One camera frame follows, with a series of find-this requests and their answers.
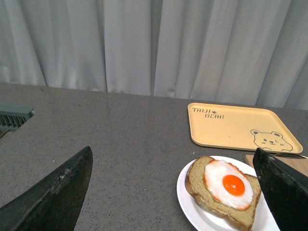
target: bear illustration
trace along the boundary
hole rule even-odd
[[[258,130],[251,130],[251,134],[254,135],[254,143],[256,146],[264,150],[275,150],[275,151],[291,151],[293,150],[292,145],[283,139],[282,134],[273,131],[271,133],[260,132]]]

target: egg yolk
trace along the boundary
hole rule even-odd
[[[241,196],[245,192],[244,183],[235,175],[226,175],[222,179],[222,184],[231,195]]]

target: white plate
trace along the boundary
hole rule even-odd
[[[212,156],[216,160],[225,160],[235,166],[237,166],[243,173],[256,176],[255,170],[235,159],[231,159],[223,156]],[[194,162],[191,161],[181,171],[178,184],[177,193],[180,206],[187,219],[191,224],[199,231],[236,231],[237,229],[230,226],[224,219],[221,219],[209,212],[202,209],[194,200],[192,196],[186,191],[185,178],[189,167]],[[259,204],[256,210],[255,222],[252,227],[253,231],[279,231],[276,221],[271,214],[269,207],[264,199],[263,193],[261,194]]]

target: fried egg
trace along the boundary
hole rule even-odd
[[[251,206],[253,190],[247,177],[224,160],[211,160],[205,167],[204,183],[212,197],[237,210]]]

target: gray countertop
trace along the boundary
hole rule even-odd
[[[0,145],[0,206],[90,146],[93,171],[76,231],[195,230],[177,198],[179,173],[206,148],[190,137],[192,100],[0,83],[0,103],[35,115]],[[308,149],[308,111],[269,108]]]

